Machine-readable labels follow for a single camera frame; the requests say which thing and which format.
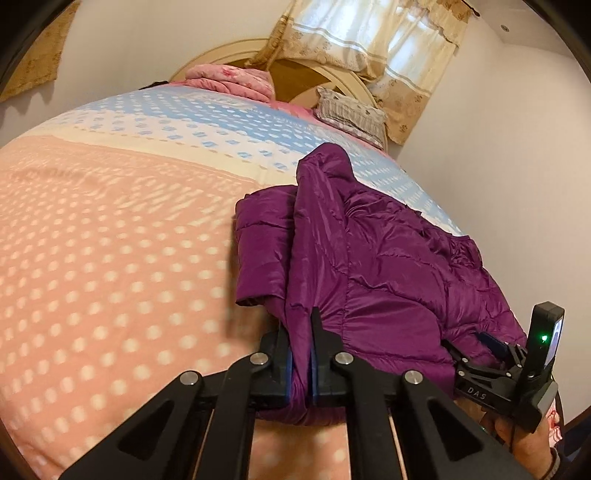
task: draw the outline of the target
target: metal screw cap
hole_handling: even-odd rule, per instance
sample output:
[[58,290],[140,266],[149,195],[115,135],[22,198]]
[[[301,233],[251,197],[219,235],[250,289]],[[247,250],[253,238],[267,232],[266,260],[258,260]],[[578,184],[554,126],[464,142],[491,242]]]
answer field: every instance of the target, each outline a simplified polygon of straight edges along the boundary
[[183,385],[194,385],[199,381],[199,374],[192,370],[183,372],[181,374],[180,381]]
[[349,352],[339,352],[335,355],[335,361],[341,365],[349,365],[353,363],[353,355]]
[[416,370],[409,370],[404,374],[404,379],[408,383],[412,383],[413,385],[418,385],[420,382],[423,381],[423,374]]
[[251,363],[253,365],[265,365],[269,361],[266,353],[257,352],[251,355]]

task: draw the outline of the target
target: human hand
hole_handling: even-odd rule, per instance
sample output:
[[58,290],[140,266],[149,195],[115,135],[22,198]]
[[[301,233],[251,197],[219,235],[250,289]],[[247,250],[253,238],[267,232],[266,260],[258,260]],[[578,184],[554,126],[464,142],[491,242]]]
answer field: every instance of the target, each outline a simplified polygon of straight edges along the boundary
[[[480,422],[489,433],[497,435],[507,444],[511,443],[513,422],[505,417],[488,412]],[[552,467],[553,457],[550,450],[550,425],[543,418],[534,433],[515,426],[513,435],[513,456],[536,480],[544,478]]]

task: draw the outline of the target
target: pink polka dot bedsheet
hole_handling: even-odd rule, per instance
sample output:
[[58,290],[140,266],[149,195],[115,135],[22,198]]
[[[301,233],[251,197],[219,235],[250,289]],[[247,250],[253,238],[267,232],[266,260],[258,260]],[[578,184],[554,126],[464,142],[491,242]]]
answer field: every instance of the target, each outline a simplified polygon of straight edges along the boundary
[[[41,480],[179,373],[252,352],[232,216],[326,141],[360,181],[461,234],[389,157],[316,122],[182,86],[66,112],[0,151],[0,419]],[[249,477],[350,478],[346,429],[257,421]]]

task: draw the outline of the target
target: small display screen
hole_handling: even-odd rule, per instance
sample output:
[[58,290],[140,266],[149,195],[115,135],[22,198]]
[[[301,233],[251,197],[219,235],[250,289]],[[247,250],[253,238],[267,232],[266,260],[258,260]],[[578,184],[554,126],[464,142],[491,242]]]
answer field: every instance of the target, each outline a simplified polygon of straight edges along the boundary
[[542,337],[543,342],[547,342],[548,340],[550,340],[550,347],[548,348],[548,355],[546,356],[544,366],[547,366],[550,363],[550,361],[556,356],[556,349],[558,348],[558,342],[560,341],[560,334],[562,333],[563,321],[564,317],[562,317],[558,322],[554,324],[554,332],[552,333],[551,339],[549,339],[546,335]]

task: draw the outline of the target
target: beige curtain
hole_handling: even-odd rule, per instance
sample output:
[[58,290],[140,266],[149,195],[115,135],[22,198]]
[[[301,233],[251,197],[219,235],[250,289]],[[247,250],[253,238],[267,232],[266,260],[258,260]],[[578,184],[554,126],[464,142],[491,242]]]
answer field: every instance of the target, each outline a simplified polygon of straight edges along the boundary
[[313,60],[356,72],[404,144],[464,35],[461,0],[294,0],[250,66]]

